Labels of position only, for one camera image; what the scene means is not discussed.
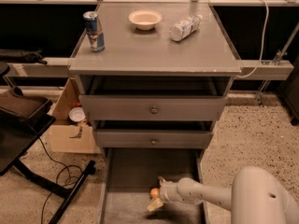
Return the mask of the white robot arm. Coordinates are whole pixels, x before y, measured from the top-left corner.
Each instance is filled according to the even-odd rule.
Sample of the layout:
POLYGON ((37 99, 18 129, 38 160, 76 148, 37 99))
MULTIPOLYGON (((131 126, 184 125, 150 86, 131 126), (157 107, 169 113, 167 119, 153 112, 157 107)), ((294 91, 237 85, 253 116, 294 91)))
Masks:
POLYGON ((150 191, 147 210, 166 203, 209 202, 231 212, 231 224, 299 224, 299 205, 270 173, 247 166, 239 170, 233 185, 218 188, 188 177, 177 182, 159 178, 160 187, 150 191))

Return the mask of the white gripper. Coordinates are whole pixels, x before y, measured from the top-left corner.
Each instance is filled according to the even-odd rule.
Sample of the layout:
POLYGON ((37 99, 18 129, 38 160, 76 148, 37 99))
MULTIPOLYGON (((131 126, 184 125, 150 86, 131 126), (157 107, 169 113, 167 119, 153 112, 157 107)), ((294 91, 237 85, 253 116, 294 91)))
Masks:
POLYGON ((161 208, 164 203, 180 202, 181 196, 178 193, 178 183, 166 181, 162 176, 158 177, 158 184, 160 186, 160 198, 154 197, 147 206, 149 212, 161 208))

